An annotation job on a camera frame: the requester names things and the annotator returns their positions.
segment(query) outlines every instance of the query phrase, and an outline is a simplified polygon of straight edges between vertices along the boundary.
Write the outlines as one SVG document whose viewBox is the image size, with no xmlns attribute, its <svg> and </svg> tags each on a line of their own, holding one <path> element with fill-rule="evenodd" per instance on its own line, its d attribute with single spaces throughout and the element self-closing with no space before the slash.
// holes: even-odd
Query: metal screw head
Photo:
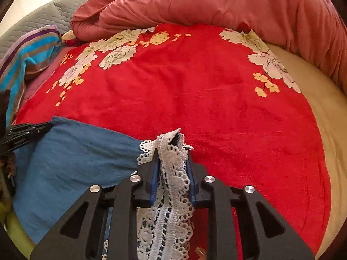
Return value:
<svg viewBox="0 0 347 260">
<path fill-rule="evenodd" d="M 216 178 L 213 176 L 206 176 L 204 180 L 206 183 L 213 183 L 216 180 Z"/>
<path fill-rule="evenodd" d="M 130 181 L 136 183 L 136 182 L 139 182 L 141 181 L 141 176 L 140 175 L 132 175 L 130 176 Z"/>
<path fill-rule="evenodd" d="M 101 189 L 100 189 L 100 186 L 99 185 L 92 185 L 89 190 L 91 192 L 99 192 Z"/>
<path fill-rule="evenodd" d="M 254 193 L 255 188 L 253 186 L 245 186 L 245 192 Z"/>
</svg>

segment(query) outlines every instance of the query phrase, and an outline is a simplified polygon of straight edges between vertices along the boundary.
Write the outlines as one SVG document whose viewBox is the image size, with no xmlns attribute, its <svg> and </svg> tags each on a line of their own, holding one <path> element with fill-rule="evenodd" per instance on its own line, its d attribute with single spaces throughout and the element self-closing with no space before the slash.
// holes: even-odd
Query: lace ribbon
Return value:
<svg viewBox="0 0 347 260">
<path fill-rule="evenodd" d="M 188 149 L 180 129 L 161 134 L 155 141 L 146 140 L 140 144 L 143 151 L 137 162 L 152 160 L 158 149 L 161 161 L 161 179 L 157 200 L 152 208 L 137 210 L 137 257 L 139 260 L 181 260 L 188 259 L 189 241 L 194 225 L 189 220 L 193 207 L 188 198 L 190 180 L 185 169 Z M 177 146 L 171 145 L 178 135 Z"/>
</svg>

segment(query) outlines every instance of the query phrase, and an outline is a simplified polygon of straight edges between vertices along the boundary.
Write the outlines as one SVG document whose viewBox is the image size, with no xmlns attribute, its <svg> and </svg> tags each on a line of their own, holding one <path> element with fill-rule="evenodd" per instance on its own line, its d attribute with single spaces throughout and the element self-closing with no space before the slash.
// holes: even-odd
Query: blue towel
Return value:
<svg viewBox="0 0 347 260">
<path fill-rule="evenodd" d="M 62 117 L 16 152 L 13 208 L 34 243 L 93 184 L 110 187 L 137 169 L 141 141 Z"/>
</svg>

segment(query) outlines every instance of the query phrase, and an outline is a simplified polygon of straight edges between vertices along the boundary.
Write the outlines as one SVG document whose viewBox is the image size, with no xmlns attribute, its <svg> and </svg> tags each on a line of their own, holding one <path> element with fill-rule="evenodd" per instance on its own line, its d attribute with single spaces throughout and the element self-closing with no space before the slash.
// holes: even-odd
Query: pink duvet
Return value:
<svg viewBox="0 0 347 260">
<path fill-rule="evenodd" d="M 91 41 L 161 23 L 236 29 L 241 22 L 319 67 L 347 92 L 347 30 L 330 0 L 89 0 L 71 27 Z"/>
</svg>

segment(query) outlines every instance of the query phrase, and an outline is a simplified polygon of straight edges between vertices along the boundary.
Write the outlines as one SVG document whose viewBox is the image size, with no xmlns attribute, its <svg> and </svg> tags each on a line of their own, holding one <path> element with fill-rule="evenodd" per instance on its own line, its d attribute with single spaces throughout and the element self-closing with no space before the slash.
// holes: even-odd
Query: gray quilted pillow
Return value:
<svg viewBox="0 0 347 260">
<path fill-rule="evenodd" d="M 19 37 L 45 25 L 57 25 L 61 34 L 69 31 L 72 15 L 87 0 L 54 0 L 26 15 L 0 36 L 0 59 Z"/>
</svg>

